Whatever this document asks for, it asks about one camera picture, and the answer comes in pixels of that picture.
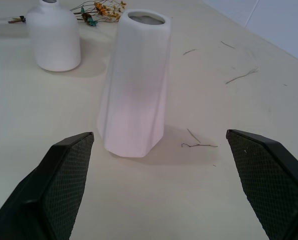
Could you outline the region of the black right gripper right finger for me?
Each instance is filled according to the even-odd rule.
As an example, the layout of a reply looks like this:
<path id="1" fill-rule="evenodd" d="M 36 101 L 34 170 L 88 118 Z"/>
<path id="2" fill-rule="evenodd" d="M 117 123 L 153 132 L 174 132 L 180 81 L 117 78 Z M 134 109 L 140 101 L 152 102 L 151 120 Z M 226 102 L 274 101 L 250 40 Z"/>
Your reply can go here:
<path id="1" fill-rule="evenodd" d="M 278 141 L 229 129 L 242 189 L 270 240 L 298 240 L 298 160 Z"/>

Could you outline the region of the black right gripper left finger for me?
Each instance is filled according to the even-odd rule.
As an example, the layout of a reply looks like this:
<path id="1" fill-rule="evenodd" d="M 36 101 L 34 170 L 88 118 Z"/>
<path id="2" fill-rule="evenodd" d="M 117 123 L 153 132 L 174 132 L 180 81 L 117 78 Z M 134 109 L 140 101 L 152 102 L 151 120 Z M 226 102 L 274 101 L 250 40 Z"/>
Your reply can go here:
<path id="1" fill-rule="evenodd" d="M 52 145 L 0 208 L 0 240 L 68 240 L 85 192 L 94 134 Z"/>

